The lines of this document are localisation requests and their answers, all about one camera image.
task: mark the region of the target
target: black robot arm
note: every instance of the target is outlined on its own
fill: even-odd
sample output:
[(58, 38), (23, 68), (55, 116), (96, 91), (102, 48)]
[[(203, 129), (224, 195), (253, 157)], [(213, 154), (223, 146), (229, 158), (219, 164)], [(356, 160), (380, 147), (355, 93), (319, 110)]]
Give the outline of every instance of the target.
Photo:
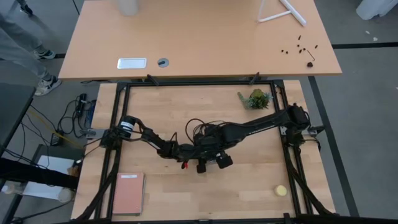
[[(134, 131), (135, 125), (138, 125), (139, 131)], [(224, 121), (218, 124), (202, 123), (195, 128), (192, 144), (179, 145), (177, 139), (175, 141), (161, 139), (140, 119), (125, 116), (116, 127), (104, 133), (101, 145), (103, 147), (111, 146), (117, 142), (117, 139), (145, 141), (156, 149), (160, 157), (183, 162), (182, 168), (190, 159), (198, 159), (197, 169), (199, 173), (202, 173), (206, 171), (207, 161), (216, 161), (221, 169), (230, 166), (233, 163), (232, 158), (225, 153), (225, 150), (237, 145), (246, 136), (284, 126), (287, 128), (287, 143), (299, 146), (303, 143), (301, 132), (309, 125), (309, 119), (303, 108), (294, 104), (285, 110), (243, 124)], [(131, 139), (132, 133), (141, 136)]]

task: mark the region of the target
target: pink notebook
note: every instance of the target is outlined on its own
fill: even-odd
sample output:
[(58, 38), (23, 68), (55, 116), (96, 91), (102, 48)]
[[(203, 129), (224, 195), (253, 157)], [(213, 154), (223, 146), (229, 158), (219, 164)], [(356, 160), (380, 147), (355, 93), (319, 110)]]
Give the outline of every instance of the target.
[(144, 202), (145, 175), (118, 173), (113, 200), (114, 215), (140, 215)]

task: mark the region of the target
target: white tripod stand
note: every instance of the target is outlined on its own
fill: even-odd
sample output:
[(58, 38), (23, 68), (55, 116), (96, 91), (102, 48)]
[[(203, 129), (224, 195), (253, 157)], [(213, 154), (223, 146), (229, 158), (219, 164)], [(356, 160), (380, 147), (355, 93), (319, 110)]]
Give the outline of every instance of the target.
[(270, 16), (270, 17), (261, 19), (261, 12), (262, 12), (262, 8), (264, 7), (265, 1), (266, 1), (266, 0), (262, 0), (262, 1), (261, 1), (261, 6), (260, 6), (260, 10), (259, 10), (259, 15), (258, 15), (258, 17), (257, 17), (257, 21), (258, 21), (258, 22), (269, 21), (269, 20), (271, 20), (271, 19), (276, 19), (276, 18), (278, 18), (278, 17), (284, 16), (284, 15), (288, 15), (288, 14), (291, 13), (291, 14), (293, 14), (293, 16), (299, 21), (299, 23), (301, 23), (301, 25), (303, 25), (303, 26), (307, 25), (306, 20), (300, 15), (299, 12), (297, 12), (297, 11), (295, 10), (295, 8), (294, 8), (294, 7), (291, 5), (291, 3), (289, 3), (287, 0), (279, 0), (279, 1), (288, 9), (288, 11), (282, 12), (282, 13), (280, 13), (280, 14), (276, 14), (276, 15), (274, 15), (274, 16)]

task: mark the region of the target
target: wooden table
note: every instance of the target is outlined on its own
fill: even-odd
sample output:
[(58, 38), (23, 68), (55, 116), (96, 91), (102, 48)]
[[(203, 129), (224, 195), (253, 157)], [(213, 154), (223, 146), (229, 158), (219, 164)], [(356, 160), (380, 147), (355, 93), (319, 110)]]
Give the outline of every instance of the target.
[[(341, 74), (314, 1), (290, 2), (306, 27), (293, 15), (258, 24), (261, 0), (143, 0), (129, 17), (115, 1), (85, 1), (59, 78)], [(263, 16), (283, 11), (279, 1), (266, 1)], [(119, 58), (134, 57), (146, 58), (146, 68), (116, 68)], [(160, 68), (160, 58), (170, 65)]]
[[(289, 80), (284, 83), (288, 102), (307, 108), (300, 82)], [(248, 111), (242, 107), (236, 93), (249, 95), (255, 88), (270, 92), (269, 85), (134, 87), (131, 88), (127, 114), (140, 118), (161, 138), (170, 139), (177, 131), (178, 142), (182, 144), (188, 142), (184, 130), (190, 118), (243, 123), (273, 113), (272, 103), (268, 110)], [(116, 84), (101, 85), (92, 127), (109, 127), (115, 91)], [(188, 127), (188, 133), (194, 126)], [(97, 143), (89, 145), (87, 151), (96, 146)], [(301, 149), (308, 186), (324, 206), (333, 211), (317, 144), (309, 141)], [(104, 152), (99, 148), (85, 158), (72, 218), (84, 211), (98, 189)], [(196, 161), (190, 161), (189, 168), (181, 170), (179, 163), (160, 158), (144, 142), (123, 142), (119, 171), (145, 173), (144, 209), (139, 217), (114, 216), (113, 220), (275, 218), (282, 217), (284, 212), (294, 216), (277, 128), (249, 136), (227, 153), (233, 158), (232, 166), (219, 169), (215, 164), (208, 165), (206, 173), (197, 174)], [(289, 190), (286, 197), (278, 197), (273, 192), (280, 184)], [(108, 196), (104, 196), (103, 215)], [(302, 198), (300, 203), (305, 210)]]

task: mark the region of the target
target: gray floor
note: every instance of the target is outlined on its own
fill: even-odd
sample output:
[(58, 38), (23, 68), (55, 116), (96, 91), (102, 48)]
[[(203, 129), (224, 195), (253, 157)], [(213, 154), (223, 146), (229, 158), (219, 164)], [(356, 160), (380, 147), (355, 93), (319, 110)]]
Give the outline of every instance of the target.
[[(387, 16), (370, 21), (361, 20), (355, 13), (360, 0), (315, 0), (325, 29), (332, 44), (351, 44), (398, 41), (398, 7)], [(13, 0), (0, 2), (0, 13), (8, 14), (22, 27), (40, 37), (46, 46), (57, 53), (65, 53), (78, 19), (71, 0), (28, 1), (37, 17), (29, 19), (21, 13)], [(83, 0), (76, 0), (81, 8)], [(323, 101), (335, 131), (343, 163), (354, 193), (360, 215), (363, 217), (398, 219), (398, 48), (336, 50), (343, 75), (317, 78)], [(50, 72), (57, 75), (63, 60), (43, 61)], [(29, 71), (9, 62), (0, 61), (0, 82), (35, 85), (36, 78)], [(315, 100), (307, 78), (300, 78), (307, 104), (315, 124), (320, 124)], [(65, 105), (77, 94), (87, 93), (95, 99), (98, 84), (82, 85), (79, 82), (64, 82), (59, 89), (48, 96), (35, 98), (33, 105), (43, 111), (52, 121), (58, 121)], [(50, 133), (34, 121), (45, 138)], [(24, 123), (31, 126), (28, 120)], [(18, 129), (9, 149), (21, 153), (22, 130)], [(26, 132), (25, 156), (32, 157), (41, 140)], [(338, 213), (348, 215), (344, 196), (336, 169), (324, 134), (322, 159), (328, 177), (333, 201)], [(0, 194), (0, 219), (10, 198)], [(53, 200), (24, 197), (17, 216), (23, 217), (58, 205)], [(72, 204), (46, 215), (26, 220), (26, 223), (66, 222), (71, 214)]]

